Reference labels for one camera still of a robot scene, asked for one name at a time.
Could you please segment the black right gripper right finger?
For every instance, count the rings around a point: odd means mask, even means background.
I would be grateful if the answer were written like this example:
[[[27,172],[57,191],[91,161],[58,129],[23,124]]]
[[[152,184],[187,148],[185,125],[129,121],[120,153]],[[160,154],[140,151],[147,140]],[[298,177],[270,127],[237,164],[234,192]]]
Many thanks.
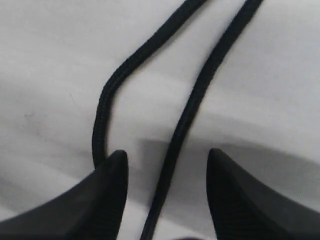
[[[207,201],[219,240],[318,240],[320,213],[271,189],[218,148],[207,159]]]

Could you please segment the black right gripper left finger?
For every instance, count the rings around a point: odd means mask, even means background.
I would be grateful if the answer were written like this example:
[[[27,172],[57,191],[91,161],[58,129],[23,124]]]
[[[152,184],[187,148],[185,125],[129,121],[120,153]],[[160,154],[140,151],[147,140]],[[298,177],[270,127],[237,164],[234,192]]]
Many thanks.
[[[115,240],[128,194],[128,156],[116,150],[60,196],[0,223],[2,240]]]

